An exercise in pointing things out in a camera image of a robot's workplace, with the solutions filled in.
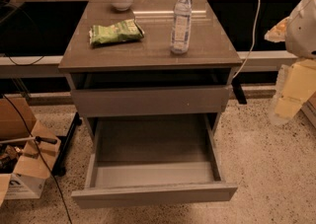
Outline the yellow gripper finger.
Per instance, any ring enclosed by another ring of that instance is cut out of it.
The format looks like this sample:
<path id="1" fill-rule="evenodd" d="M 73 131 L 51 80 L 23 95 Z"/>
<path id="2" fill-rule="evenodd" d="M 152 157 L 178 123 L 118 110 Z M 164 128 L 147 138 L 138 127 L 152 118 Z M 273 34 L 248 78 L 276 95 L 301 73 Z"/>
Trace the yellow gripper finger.
<path id="1" fill-rule="evenodd" d="M 286 17 L 274 25 L 265 34 L 265 40 L 271 42 L 283 42 L 286 41 L 287 37 L 287 24 L 289 17 Z"/>

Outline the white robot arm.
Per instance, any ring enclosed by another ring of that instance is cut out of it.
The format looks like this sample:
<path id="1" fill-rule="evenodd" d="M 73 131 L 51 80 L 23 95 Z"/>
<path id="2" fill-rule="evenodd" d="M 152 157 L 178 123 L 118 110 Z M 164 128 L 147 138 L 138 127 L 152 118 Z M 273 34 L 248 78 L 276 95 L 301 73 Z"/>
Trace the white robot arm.
<path id="1" fill-rule="evenodd" d="M 269 108 L 273 125 L 288 123 L 316 92 L 316 0 L 301 0 L 290 15 L 265 34 L 272 42 L 285 42 L 297 61 L 282 65 L 276 78 L 276 93 Z"/>

